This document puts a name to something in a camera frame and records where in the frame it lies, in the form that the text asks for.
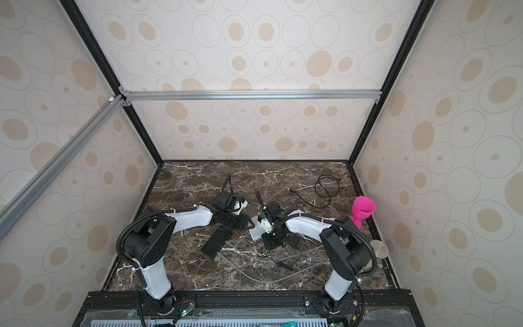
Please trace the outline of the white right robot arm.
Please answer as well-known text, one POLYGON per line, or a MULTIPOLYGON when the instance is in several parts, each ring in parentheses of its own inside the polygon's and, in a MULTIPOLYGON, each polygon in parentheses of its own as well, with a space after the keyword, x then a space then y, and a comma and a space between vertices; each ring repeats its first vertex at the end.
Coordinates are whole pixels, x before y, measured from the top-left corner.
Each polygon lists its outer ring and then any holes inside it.
POLYGON ((263 240, 265 248, 272 251, 286 243, 293 246, 299 241, 299 234, 321 242, 332 272, 320 303, 328 313, 339 313, 344 304, 350 302, 346 296, 357 290, 360 303, 353 304, 355 316, 348 325, 358 326, 365 312, 360 281, 374 275, 378 268, 375 250, 361 232, 362 221, 377 208, 375 202, 366 196, 358 196, 352 204, 350 216, 331 219, 294 208, 283 210, 275 202, 266 204, 259 191, 256 191, 256 198, 261 215, 255 227, 261 232, 258 238, 263 240))

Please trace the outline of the black power adapter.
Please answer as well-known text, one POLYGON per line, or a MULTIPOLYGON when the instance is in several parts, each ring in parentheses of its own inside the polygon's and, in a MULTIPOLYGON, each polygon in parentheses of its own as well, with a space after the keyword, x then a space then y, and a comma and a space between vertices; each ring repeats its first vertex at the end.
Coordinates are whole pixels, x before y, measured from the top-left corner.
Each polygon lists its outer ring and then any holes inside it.
POLYGON ((286 240, 286 243, 292 248, 297 248, 299 242, 300 237, 297 234, 290 234, 286 240))

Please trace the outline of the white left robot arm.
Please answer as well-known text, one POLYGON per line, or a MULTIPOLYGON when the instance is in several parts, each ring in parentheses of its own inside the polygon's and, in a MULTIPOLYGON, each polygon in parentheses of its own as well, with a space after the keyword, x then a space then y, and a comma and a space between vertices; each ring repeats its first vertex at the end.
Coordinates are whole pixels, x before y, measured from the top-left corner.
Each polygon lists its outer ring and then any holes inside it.
POLYGON ((184 209, 147 207, 124 228, 115 245, 117 255, 138 272, 147 301, 160 314, 169 314, 177 306, 163 262, 173 234, 218 224, 201 248, 203 254, 215 258, 234 230, 254 228, 249 216, 242 212, 247 205, 244 197, 234 193, 229 174, 220 192, 210 200, 184 209))

